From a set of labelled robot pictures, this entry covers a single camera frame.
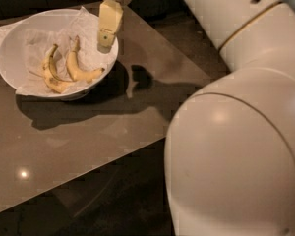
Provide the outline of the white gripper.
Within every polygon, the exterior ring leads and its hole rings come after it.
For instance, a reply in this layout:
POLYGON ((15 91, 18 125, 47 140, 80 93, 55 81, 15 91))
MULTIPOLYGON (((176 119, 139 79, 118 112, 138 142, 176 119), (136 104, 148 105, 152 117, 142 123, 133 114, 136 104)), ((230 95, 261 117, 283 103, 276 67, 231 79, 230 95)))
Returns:
POLYGON ((123 18, 122 5, 129 5, 133 0, 105 0, 99 7, 97 41, 104 48, 110 48, 121 27, 123 18))

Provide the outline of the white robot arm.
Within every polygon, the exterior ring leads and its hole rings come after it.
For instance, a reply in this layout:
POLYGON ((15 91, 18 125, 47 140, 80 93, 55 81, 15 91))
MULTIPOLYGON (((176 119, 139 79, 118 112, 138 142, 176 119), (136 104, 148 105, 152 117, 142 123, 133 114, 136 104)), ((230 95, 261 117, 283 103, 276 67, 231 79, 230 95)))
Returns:
POLYGON ((164 171, 176 236, 295 236, 295 12, 184 0, 229 68, 176 112, 164 171))

